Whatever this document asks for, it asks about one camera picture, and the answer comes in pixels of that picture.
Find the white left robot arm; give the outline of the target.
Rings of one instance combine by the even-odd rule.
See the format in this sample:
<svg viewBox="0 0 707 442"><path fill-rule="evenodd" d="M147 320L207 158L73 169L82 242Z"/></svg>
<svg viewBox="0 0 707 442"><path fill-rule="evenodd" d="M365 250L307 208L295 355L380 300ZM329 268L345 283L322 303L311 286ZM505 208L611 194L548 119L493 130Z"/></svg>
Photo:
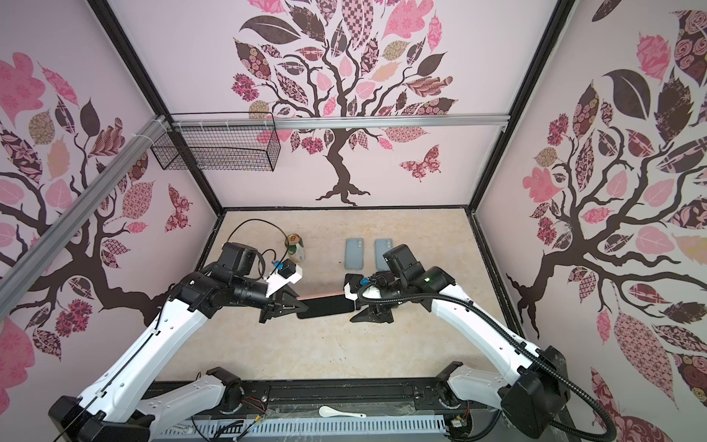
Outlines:
<svg viewBox="0 0 707 442"><path fill-rule="evenodd" d="M63 396L49 416L64 441L151 441L204 411L234 414L243 406L241 379L212 368L199 379L145 397L156 376L217 311L259 309L259 321L305 311L292 285L302 269L286 259L264 281L249 277L256 250L239 243L223 246L219 259L182 278L167 292L158 316L130 348L77 397Z"/></svg>

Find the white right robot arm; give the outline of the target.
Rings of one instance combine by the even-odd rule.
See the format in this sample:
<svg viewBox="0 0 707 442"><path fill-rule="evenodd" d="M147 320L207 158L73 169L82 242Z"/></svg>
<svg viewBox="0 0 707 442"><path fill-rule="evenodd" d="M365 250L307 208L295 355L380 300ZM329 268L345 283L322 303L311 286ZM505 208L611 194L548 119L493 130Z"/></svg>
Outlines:
<svg viewBox="0 0 707 442"><path fill-rule="evenodd" d="M346 274L344 294L359 313L354 322L393 322L393 309L407 302L423 306L477 347L495 367L485 372L462 363L450 365L441 383L453 399L480 403L499 411L528 438L538 439L567 405L571 392L564 384L563 354L545 350L507 329L474 303L443 269L429 269L407 245L384 255L388 270L365 277Z"/></svg>

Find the light blue case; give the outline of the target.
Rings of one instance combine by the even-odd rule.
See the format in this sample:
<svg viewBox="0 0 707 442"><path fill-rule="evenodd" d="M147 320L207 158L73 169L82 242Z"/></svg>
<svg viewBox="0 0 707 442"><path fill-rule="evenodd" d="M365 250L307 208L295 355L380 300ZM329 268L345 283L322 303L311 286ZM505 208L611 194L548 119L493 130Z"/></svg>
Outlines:
<svg viewBox="0 0 707 442"><path fill-rule="evenodd" d="M363 270L365 266L365 245L361 238L346 239L344 248L344 269Z"/></svg>
<svg viewBox="0 0 707 442"><path fill-rule="evenodd" d="M391 239L376 239L374 241L375 266L378 272L388 272L390 270L384 255L392 248L393 241Z"/></svg>

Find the black phone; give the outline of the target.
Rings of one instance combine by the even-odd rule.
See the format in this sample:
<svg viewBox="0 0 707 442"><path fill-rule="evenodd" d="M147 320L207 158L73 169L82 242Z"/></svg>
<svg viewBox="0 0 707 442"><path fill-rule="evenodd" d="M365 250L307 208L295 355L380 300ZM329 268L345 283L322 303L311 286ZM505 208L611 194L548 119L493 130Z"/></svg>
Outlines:
<svg viewBox="0 0 707 442"><path fill-rule="evenodd" d="M327 317L355 311L355 302L344 293L300 298L307 309L296 313L300 320Z"/></svg>

